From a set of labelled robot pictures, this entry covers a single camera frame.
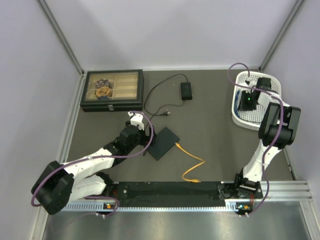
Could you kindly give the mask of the black power adapter with cord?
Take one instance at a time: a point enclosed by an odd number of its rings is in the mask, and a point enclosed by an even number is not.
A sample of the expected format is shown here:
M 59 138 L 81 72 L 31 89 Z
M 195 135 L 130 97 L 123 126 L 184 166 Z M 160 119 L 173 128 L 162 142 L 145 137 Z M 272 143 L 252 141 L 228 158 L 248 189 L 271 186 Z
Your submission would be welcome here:
M 146 105 L 147 105 L 147 102 L 148 102 L 151 94 L 153 93 L 153 91 L 157 87 L 159 87 L 161 84 L 173 79 L 174 77 L 178 77 L 178 76 L 182 76 L 182 77 L 185 78 L 185 81 L 180 83 L 180 98 L 181 98 L 182 103 L 181 104 L 164 104 L 164 105 L 160 106 L 155 113 L 149 112 L 147 110 L 147 108 L 146 108 Z M 164 80 L 160 81 L 158 84 L 156 84 L 155 86 L 153 86 L 151 88 L 151 90 L 148 92 L 148 94 L 147 94 L 147 96 L 145 98 L 145 101 L 144 101 L 144 104 L 143 104 L 143 109 L 148 114 L 151 115 L 151 118 L 153 118 L 153 117 L 164 117 L 164 116 L 170 115 L 170 113 L 169 113 L 168 110 L 166 110 L 165 112 L 159 113 L 162 108 L 164 108 L 164 107 L 182 107 L 185 104 L 186 101 L 191 101 L 192 99 L 193 99 L 193 92 L 192 92 L 191 82 L 189 81 L 188 77 L 185 74 L 178 73 L 178 74 L 174 74 L 172 76 L 169 76 L 169 77 L 165 78 Z

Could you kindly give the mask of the black network switch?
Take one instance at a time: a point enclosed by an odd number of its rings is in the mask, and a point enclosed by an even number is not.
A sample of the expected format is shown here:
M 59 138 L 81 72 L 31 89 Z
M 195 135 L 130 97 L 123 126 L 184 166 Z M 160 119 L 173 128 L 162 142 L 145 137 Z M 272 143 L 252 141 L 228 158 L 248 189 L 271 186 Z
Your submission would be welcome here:
M 168 127 L 164 127 L 156 136 L 155 143 L 148 147 L 147 152 L 156 160 L 160 160 L 180 138 Z

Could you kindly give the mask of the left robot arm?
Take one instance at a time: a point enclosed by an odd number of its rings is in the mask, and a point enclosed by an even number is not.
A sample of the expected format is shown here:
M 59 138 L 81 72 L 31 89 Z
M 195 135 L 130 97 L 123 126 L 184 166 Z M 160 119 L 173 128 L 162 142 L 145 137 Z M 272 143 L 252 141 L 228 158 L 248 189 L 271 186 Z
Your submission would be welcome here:
M 70 162 L 50 162 L 31 189 L 31 205 L 54 215 L 76 200 L 111 200 L 107 209 L 115 211 L 120 202 L 112 196 L 114 182 L 103 170 L 134 157 L 131 152 L 137 146 L 152 146 L 156 136 L 152 125 L 146 135 L 141 124 L 127 122 L 115 140 L 96 152 Z

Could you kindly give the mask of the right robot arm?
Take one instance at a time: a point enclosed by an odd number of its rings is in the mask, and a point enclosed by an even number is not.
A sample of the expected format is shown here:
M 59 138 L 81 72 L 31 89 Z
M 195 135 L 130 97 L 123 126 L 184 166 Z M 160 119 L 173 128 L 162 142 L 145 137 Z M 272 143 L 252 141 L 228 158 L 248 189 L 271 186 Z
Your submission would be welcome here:
M 239 198 L 255 194 L 265 170 L 286 146 L 291 145 L 297 134 L 301 109 L 285 103 L 272 90 L 271 79 L 261 77 L 257 83 L 246 81 L 246 90 L 241 93 L 241 103 L 245 110 L 253 110 L 257 105 L 265 108 L 258 130 L 259 144 L 249 163 L 235 175 L 233 192 Z

